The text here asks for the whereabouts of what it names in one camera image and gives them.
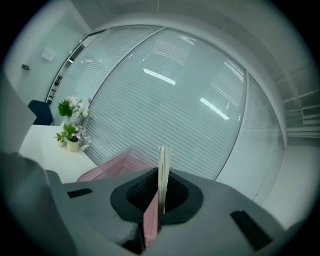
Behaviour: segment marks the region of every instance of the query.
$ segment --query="black slot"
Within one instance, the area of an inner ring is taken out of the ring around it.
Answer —
[[[230,214],[255,251],[272,242],[270,237],[244,211],[237,210]]]
[[[76,198],[76,197],[80,197],[86,194],[90,194],[93,191],[90,188],[83,188],[83,189],[79,189],[79,190],[74,190],[74,191],[69,191],[68,195],[70,198]]]

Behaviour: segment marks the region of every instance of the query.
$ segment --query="white wall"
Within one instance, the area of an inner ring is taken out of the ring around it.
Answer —
[[[21,68],[22,64],[27,63],[31,54],[50,32],[51,28],[67,12],[73,14],[85,34],[91,32],[91,29],[70,0],[52,0],[48,2],[32,17],[16,37],[3,62],[4,72],[15,90],[18,90],[21,84],[24,71]]]
[[[281,170],[262,207],[287,229],[307,217],[319,184],[319,141],[289,138]]]
[[[261,86],[274,108],[283,134],[284,144],[287,145],[285,111],[279,92],[273,86],[273,80],[265,67],[250,52],[250,49],[243,46],[237,39],[212,24],[186,15],[170,13],[133,13],[120,15],[92,32],[125,25],[154,25],[181,30],[204,38],[227,52],[247,69]]]

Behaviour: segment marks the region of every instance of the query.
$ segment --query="ceiling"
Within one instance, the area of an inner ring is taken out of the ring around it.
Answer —
[[[309,50],[291,23],[262,0],[72,0],[95,29],[130,13],[174,13],[236,38],[264,65],[286,111],[287,134],[320,138],[320,84]]]

